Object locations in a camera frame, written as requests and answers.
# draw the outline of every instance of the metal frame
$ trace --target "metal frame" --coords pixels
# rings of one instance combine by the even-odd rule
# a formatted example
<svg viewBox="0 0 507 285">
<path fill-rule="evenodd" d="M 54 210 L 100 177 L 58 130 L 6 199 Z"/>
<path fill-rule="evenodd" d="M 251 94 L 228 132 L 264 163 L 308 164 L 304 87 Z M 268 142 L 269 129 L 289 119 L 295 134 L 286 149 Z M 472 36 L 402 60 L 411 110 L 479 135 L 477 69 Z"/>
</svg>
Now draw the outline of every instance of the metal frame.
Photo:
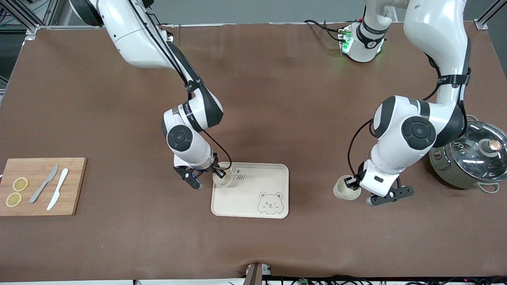
<svg viewBox="0 0 507 285">
<path fill-rule="evenodd" d="M 7 84 L 9 83 L 9 80 L 7 80 L 5 77 L 0 75 L 0 83 L 5 86 L 5 88 L 0 88 L 0 105 L 2 105 L 2 100 L 4 99 L 5 90 L 7 88 Z"/>
<path fill-rule="evenodd" d="M 0 4 L 20 23 L 20 25 L 0 27 L 0 31 L 7 33 L 20 33 L 26 30 L 35 32 L 37 25 L 51 25 L 56 16 L 59 2 L 60 0 L 50 0 L 44 18 L 41 19 L 21 0 L 0 0 Z"/>
<path fill-rule="evenodd" d="M 478 30 L 487 30 L 488 25 L 486 23 L 506 4 L 507 0 L 497 0 L 493 3 L 479 19 L 474 20 L 476 28 Z"/>
</svg>

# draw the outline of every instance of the table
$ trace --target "table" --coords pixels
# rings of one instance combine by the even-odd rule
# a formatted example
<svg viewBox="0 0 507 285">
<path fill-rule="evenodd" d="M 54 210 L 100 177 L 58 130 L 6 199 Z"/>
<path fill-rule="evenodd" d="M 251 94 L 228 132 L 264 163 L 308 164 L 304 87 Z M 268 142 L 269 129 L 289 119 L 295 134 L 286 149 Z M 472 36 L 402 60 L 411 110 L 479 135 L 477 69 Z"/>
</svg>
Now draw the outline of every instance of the table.
<svg viewBox="0 0 507 285">
<path fill-rule="evenodd" d="M 472 22 L 466 30 L 467 111 L 505 130 L 500 64 L 487 32 Z M 174 32 L 225 108 L 209 132 L 234 161 L 290 169 L 289 215 L 216 217 L 211 175 L 195 191 L 174 172 L 160 130 L 162 114 L 187 96 L 174 71 L 130 66 L 103 29 L 41 29 L 0 108 L 0 166 L 25 157 L 87 157 L 88 165 L 75 216 L 0 218 L 1 281 L 226 278 L 253 262 L 292 276 L 507 274 L 504 183 L 494 195 L 454 190 L 425 158 L 401 176 L 416 190 L 410 198 L 372 208 L 367 193 L 333 196 L 349 174 L 350 139 L 378 104 L 434 88 L 433 68 L 401 24 L 364 64 L 315 26 Z M 367 131 L 357 138 L 354 165 L 374 143 Z"/>
</svg>

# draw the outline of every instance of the tray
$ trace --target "tray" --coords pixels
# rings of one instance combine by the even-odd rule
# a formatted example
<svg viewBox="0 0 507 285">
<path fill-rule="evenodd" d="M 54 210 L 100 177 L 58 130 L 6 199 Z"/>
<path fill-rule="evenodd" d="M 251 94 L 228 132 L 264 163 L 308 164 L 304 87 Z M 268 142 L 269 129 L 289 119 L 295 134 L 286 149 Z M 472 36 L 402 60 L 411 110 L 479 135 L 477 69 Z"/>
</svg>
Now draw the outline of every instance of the tray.
<svg viewBox="0 0 507 285">
<path fill-rule="evenodd" d="M 219 163 L 221 167 L 228 162 Z M 288 215 L 288 168 L 283 164 L 233 162 L 232 181 L 213 184 L 211 211 L 217 216 L 283 219 Z"/>
</svg>

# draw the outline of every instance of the black strap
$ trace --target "black strap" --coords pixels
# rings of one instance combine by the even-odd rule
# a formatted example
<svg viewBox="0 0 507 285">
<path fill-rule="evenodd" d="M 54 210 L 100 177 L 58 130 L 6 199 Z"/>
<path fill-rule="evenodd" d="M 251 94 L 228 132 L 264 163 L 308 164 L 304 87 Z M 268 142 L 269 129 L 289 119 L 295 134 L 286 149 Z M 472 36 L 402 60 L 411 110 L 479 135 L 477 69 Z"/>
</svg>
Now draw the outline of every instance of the black strap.
<svg viewBox="0 0 507 285">
<path fill-rule="evenodd" d="M 194 130 L 196 130 L 197 132 L 202 131 L 201 125 L 199 125 L 199 123 L 197 122 L 197 119 L 195 118 L 194 113 L 190 108 L 190 103 L 188 102 L 188 100 L 185 103 L 183 103 L 183 111 L 185 112 L 185 116 L 187 116 L 187 119 L 189 120 L 192 128 L 194 128 Z"/>
<path fill-rule="evenodd" d="M 194 92 L 197 88 L 202 86 L 202 80 L 198 77 L 195 81 L 189 80 L 189 83 L 185 85 L 185 89 L 188 93 Z"/>
<path fill-rule="evenodd" d="M 468 73 L 464 75 L 453 74 L 439 76 L 439 78 L 437 79 L 437 85 L 446 85 L 446 84 L 468 85 L 468 82 L 470 81 L 471 72 L 472 70 L 469 67 Z"/>
<path fill-rule="evenodd" d="M 389 27 L 385 30 L 375 30 L 375 29 L 369 27 L 368 25 L 366 25 L 366 22 L 364 19 L 363 19 L 362 24 L 363 24 L 363 27 L 365 27 L 365 30 L 367 30 L 368 32 L 373 33 L 373 34 L 385 34 L 387 32 L 387 30 L 389 30 Z"/>
<path fill-rule="evenodd" d="M 356 30 L 357 39 L 365 45 L 367 49 L 374 49 L 383 39 L 384 37 L 380 37 L 376 40 L 366 37 L 363 32 L 361 32 L 361 25 L 357 26 Z"/>
</svg>

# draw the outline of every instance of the black cable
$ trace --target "black cable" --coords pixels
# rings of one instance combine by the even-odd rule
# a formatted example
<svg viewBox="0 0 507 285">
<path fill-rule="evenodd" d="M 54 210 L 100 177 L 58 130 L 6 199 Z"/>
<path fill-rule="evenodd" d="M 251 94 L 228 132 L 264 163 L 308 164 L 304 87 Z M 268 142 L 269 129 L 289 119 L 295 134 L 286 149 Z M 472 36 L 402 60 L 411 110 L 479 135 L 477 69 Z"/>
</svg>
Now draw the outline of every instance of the black cable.
<svg viewBox="0 0 507 285">
<path fill-rule="evenodd" d="M 364 282 L 367 282 L 368 285 L 373 285 L 370 281 L 368 281 L 367 279 L 364 279 L 362 277 L 356 277 L 356 276 L 351 276 L 351 275 L 340 275 L 341 277 L 348 277 L 348 278 L 351 278 L 351 279 L 357 279 L 359 280 L 359 282 L 362 284 Z"/>
<path fill-rule="evenodd" d="M 466 132 L 466 127 L 468 126 L 468 119 L 466 118 L 466 111 L 465 111 L 465 103 L 464 101 L 460 100 L 458 102 L 459 108 L 461 109 L 461 114 L 463 115 L 463 130 L 461 131 L 461 134 L 459 134 L 458 137 L 461 137 Z"/>
<path fill-rule="evenodd" d="M 166 58 L 169 60 L 169 62 L 172 64 L 172 66 L 174 67 L 174 69 L 176 70 L 176 72 L 178 72 L 179 76 L 182 78 L 183 82 L 185 83 L 185 85 L 188 84 L 187 82 L 187 79 L 185 78 L 185 76 L 183 75 L 183 72 L 180 68 L 179 65 L 175 64 L 176 63 L 176 59 L 174 58 L 174 55 L 169 52 L 169 55 L 167 55 L 167 53 L 165 52 L 165 50 L 162 48 L 162 46 L 160 45 L 160 43 L 155 39 L 155 36 L 152 34 L 152 32 L 150 31 L 150 29 L 148 28 L 148 24 L 145 23 L 142 18 L 141 18 L 141 15 L 137 12 L 137 10 L 135 9 L 135 6 L 134 4 L 132 3 L 131 0 L 129 0 L 129 3 L 130 3 L 130 6 L 132 7 L 132 9 L 134 10 L 134 12 L 136 13 L 138 19 L 141 21 L 141 23 L 143 23 L 144 27 L 146 28 L 146 31 L 150 34 L 150 37 L 152 38 L 153 41 L 155 41 L 155 43 L 157 44 L 157 46 L 160 48 L 160 50 L 164 53 L 164 55 L 166 56 Z M 148 16 L 148 19 L 150 20 L 150 22 L 152 23 L 153 26 L 155 26 L 155 23 L 153 21 L 153 19 L 150 17 L 150 14 L 148 12 L 146 12 L 146 15 Z M 160 40 L 162 42 L 164 42 L 164 39 L 162 38 L 162 36 L 157 33 Z M 189 93 L 189 100 L 192 99 L 192 95 Z M 229 168 L 231 168 L 232 166 L 232 158 L 231 156 L 229 155 L 229 153 L 211 136 L 209 135 L 208 132 L 206 132 L 206 130 L 203 130 L 203 132 L 209 137 L 211 138 L 211 140 L 220 148 L 222 149 L 222 151 L 227 155 L 227 157 L 229 158 L 229 166 L 227 168 L 221 168 L 221 167 L 215 167 L 216 169 L 220 169 L 220 170 L 227 170 Z"/>
<path fill-rule="evenodd" d="M 156 25 L 155 25 L 155 23 L 153 22 L 153 19 L 150 17 L 150 15 L 155 16 L 155 19 L 157 19 L 157 22 L 158 22 L 158 23 L 159 23 L 159 25 L 160 25 L 160 21 L 159 21 L 159 19 L 157 18 L 157 15 L 155 15 L 155 12 L 153 12 L 152 14 L 150 14 L 150 13 L 146 12 L 146 15 L 148 16 L 148 19 L 150 19 L 150 22 L 152 23 L 152 25 L 153 25 L 153 26 L 155 26 L 155 27 L 156 27 Z M 159 33 L 157 33 L 157 34 L 158 34 L 158 36 L 159 36 L 159 39 L 160 39 L 162 42 L 164 42 L 164 39 L 162 38 L 162 36 L 161 36 Z M 182 71 L 182 69 L 181 69 L 180 65 L 179 65 L 179 64 L 176 64 L 176 62 L 177 62 L 177 61 L 176 61 L 176 59 L 175 59 L 175 57 L 174 57 L 173 53 L 172 53 L 172 52 L 170 52 L 170 49 L 169 49 L 168 47 L 167 47 L 167 50 L 169 51 L 169 55 L 170 55 L 170 56 L 171 56 L 171 58 L 172 58 L 172 60 L 171 60 L 171 59 L 169 59 L 169 62 L 171 62 L 172 66 L 174 67 L 174 69 L 176 70 L 176 72 L 178 72 L 179 76 L 182 78 L 182 80 L 183 80 L 183 82 L 185 83 L 185 85 L 188 85 L 187 78 L 186 78 L 186 77 L 185 77 L 185 75 L 183 74 L 183 71 Z M 191 93 L 191 92 L 187 92 L 187 94 L 188 94 L 188 97 L 187 97 L 188 99 L 187 99 L 187 100 L 192 99 L 192 93 Z"/>
<path fill-rule="evenodd" d="M 343 40 L 343 39 L 335 38 L 335 37 L 331 34 L 331 32 L 329 32 L 328 26 L 325 24 L 325 21 L 324 21 L 324 28 L 325 28 L 325 30 L 328 32 L 328 35 L 331 37 L 331 39 L 333 39 L 333 40 L 335 40 L 335 41 L 337 41 L 337 42 L 341 42 L 341 43 L 344 43 L 344 42 L 345 42 L 345 40 Z"/>
<path fill-rule="evenodd" d="M 368 130 L 370 131 L 370 134 L 371 134 L 372 136 L 377 137 L 377 136 L 375 135 L 375 132 L 374 132 L 374 131 L 373 131 L 373 129 L 372 129 L 372 126 L 373 126 L 373 120 L 370 122 L 370 125 L 369 125 L 369 127 L 368 127 Z"/>
<path fill-rule="evenodd" d="M 324 30 L 327 29 L 327 30 L 332 31 L 332 32 L 338 32 L 337 29 L 326 28 L 325 26 L 319 24 L 318 22 L 316 22 L 314 20 L 306 20 L 306 21 L 304 21 L 304 23 L 313 23 L 313 24 L 315 24 L 317 27 L 319 27 L 321 29 L 324 29 Z"/>
<path fill-rule="evenodd" d="M 349 168 L 350 168 L 350 171 L 352 171 L 352 174 L 354 175 L 354 177 L 356 178 L 357 181 L 360 181 L 359 177 L 357 176 L 357 174 L 355 173 L 354 169 L 352 168 L 352 163 L 350 163 L 350 150 L 352 149 L 352 145 L 354 144 L 354 140 L 355 138 L 357 137 L 357 135 L 361 132 L 362 129 L 364 129 L 364 127 L 366 127 L 366 125 L 368 125 L 370 122 L 373 122 L 373 119 L 370 119 L 368 120 L 366 123 L 364 123 L 361 127 L 359 127 L 359 129 L 357 129 L 357 131 L 355 132 L 354 136 L 352 137 L 352 139 L 350 140 L 350 145 L 349 145 L 349 149 L 347 151 L 347 161 L 348 161 L 348 164 L 349 164 Z"/>
<path fill-rule="evenodd" d="M 152 7 L 151 7 L 151 6 L 149 6 L 149 7 L 148 7 L 148 9 L 150 9 L 150 11 L 152 11 L 152 13 L 151 13 L 151 14 L 148 14 L 148 15 L 152 15 L 152 16 L 154 16 L 154 17 L 155 17 L 155 19 L 157 20 L 158 24 L 160 25 L 160 20 L 158 19 L 157 15 L 155 15 L 155 12 L 153 12 Z"/>
<path fill-rule="evenodd" d="M 211 138 L 211 140 L 225 153 L 225 155 L 227 155 L 227 158 L 229 159 L 229 166 L 227 166 L 226 168 L 222 168 L 222 167 L 214 167 L 215 169 L 219 169 L 219 170 L 227 170 L 229 168 L 231 168 L 232 166 L 232 158 L 231 156 L 229 155 L 229 153 L 218 143 L 218 141 L 216 141 L 211 135 L 209 135 L 209 133 L 206 131 L 206 130 L 202 130 L 209 138 Z"/>
<path fill-rule="evenodd" d="M 3 22 L 5 20 L 5 17 L 7 17 L 7 10 L 4 10 L 3 7 L 0 7 L 0 22 Z"/>
<path fill-rule="evenodd" d="M 447 284 L 447 283 L 449 283 L 449 282 L 451 282 L 451 281 L 453 281 L 454 279 L 457 279 L 457 278 L 458 278 L 458 277 L 453 277 L 453 278 L 451 278 L 451 279 L 449 279 L 449 280 L 447 280 L 447 281 L 444 281 L 444 282 L 442 282 L 442 283 L 439 283 L 439 284 L 440 284 L 440 285 L 445 285 L 445 284 Z"/>
<path fill-rule="evenodd" d="M 150 14 L 148 12 L 146 12 L 146 15 L 148 16 L 148 19 L 150 20 L 150 22 L 152 23 L 152 25 L 154 27 L 156 27 L 155 25 L 155 22 L 153 21 L 153 19 L 150 17 Z M 160 33 L 158 32 L 157 35 L 159 36 L 159 39 L 160 41 L 162 41 L 164 43 L 164 39 L 162 38 L 162 36 L 160 35 Z M 168 46 L 166 45 L 166 48 L 167 50 L 169 51 L 169 56 L 171 57 L 172 61 L 169 60 L 172 64 L 172 66 L 174 67 L 174 69 L 180 74 L 180 77 L 182 78 L 183 82 L 185 83 L 185 85 L 188 84 L 188 81 L 187 81 L 187 78 L 185 78 L 185 75 L 183 74 L 183 71 L 182 71 L 182 68 L 179 64 L 176 64 L 177 63 L 177 60 L 176 58 L 174 57 L 173 53 L 170 52 Z"/>
<path fill-rule="evenodd" d="M 428 57 L 429 65 L 431 65 L 431 67 L 435 68 L 435 70 L 437 71 L 437 78 L 440 77 L 440 68 L 437 66 L 435 61 L 429 55 L 426 54 L 426 56 Z M 426 96 L 423 99 L 423 101 L 426 101 L 426 100 L 430 99 L 431 97 L 433 97 L 433 95 L 435 95 L 435 93 L 437 92 L 438 89 L 439 89 L 439 85 L 437 84 L 435 86 L 435 89 L 433 89 L 433 92 L 431 92 L 430 95 Z"/>
<path fill-rule="evenodd" d="M 150 37 L 152 38 L 152 40 L 157 44 L 157 46 L 159 47 L 159 49 L 162 51 L 162 53 L 165 55 L 165 57 L 167 58 L 167 60 L 169 60 L 169 62 L 172 64 L 172 66 L 174 67 L 174 69 L 176 70 L 176 72 L 179 74 L 179 76 L 181 77 L 181 79 L 183 80 L 183 82 L 185 83 L 185 85 L 188 84 L 187 82 L 187 79 L 185 78 L 185 76 L 183 75 L 183 73 L 181 72 L 181 69 L 179 68 L 179 66 L 177 66 L 177 64 L 175 63 L 176 61 L 172 61 L 171 60 L 171 57 L 172 57 L 172 53 L 169 52 L 169 54 L 171 56 L 169 56 L 166 51 L 162 48 L 162 45 L 158 42 L 158 40 L 155 38 L 155 36 L 152 34 L 152 32 L 150 31 L 150 29 L 148 28 L 148 23 L 145 23 L 141 17 L 141 15 L 139 14 L 139 12 L 137 12 L 134 4 L 132 3 L 132 0 L 128 0 L 131 8 L 133 9 L 133 11 L 135 12 L 135 14 L 137 15 L 137 18 L 139 19 L 139 21 L 141 21 L 141 23 L 144 25 L 146 31 L 148 32 L 148 34 L 150 35 Z M 148 15 L 148 18 L 150 19 L 150 21 L 152 22 L 153 26 L 155 26 L 155 23 L 153 22 L 153 20 L 151 19 L 151 17 Z M 164 42 L 164 40 L 162 39 L 162 36 L 160 35 L 160 33 L 158 33 L 160 39 L 162 40 L 162 42 Z"/>
</svg>

